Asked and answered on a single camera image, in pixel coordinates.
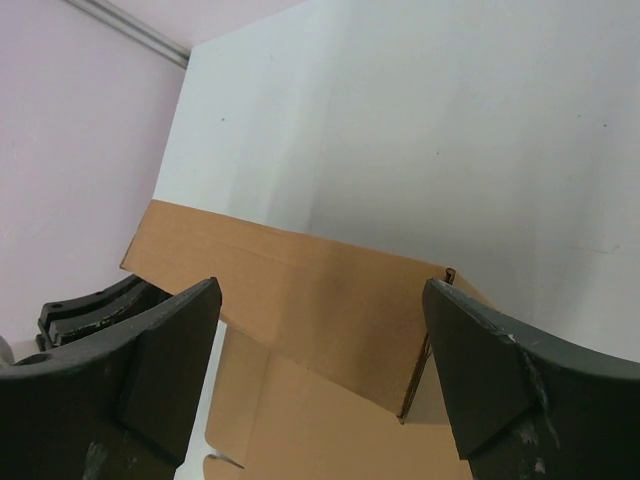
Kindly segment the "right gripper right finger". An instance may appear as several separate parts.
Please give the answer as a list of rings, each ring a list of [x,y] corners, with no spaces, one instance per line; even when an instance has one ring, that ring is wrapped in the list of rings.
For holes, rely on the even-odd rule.
[[[458,454],[475,479],[636,479],[639,365],[437,279],[422,295]]]

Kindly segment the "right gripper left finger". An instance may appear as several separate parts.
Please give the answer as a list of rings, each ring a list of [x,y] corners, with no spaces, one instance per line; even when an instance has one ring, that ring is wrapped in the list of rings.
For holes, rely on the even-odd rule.
[[[220,286],[208,278],[4,367],[2,477],[172,478],[186,457],[220,310]]]

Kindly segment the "brown cardboard box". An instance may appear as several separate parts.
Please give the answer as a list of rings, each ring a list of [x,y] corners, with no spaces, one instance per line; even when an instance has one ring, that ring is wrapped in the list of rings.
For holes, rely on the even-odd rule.
[[[214,277],[226,334],[208,479],[467,479],[429,355],[429,279],[454,269],[152,201],[123,267],[178,293]]]

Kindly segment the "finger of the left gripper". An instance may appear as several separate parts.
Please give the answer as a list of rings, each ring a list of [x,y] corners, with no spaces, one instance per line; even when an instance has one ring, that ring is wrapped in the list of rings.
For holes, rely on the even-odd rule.
[[[172,295],[129,275],[108,288],[74,299],[45,303],[37,320],[36,344],[51,350],[149,310]]]

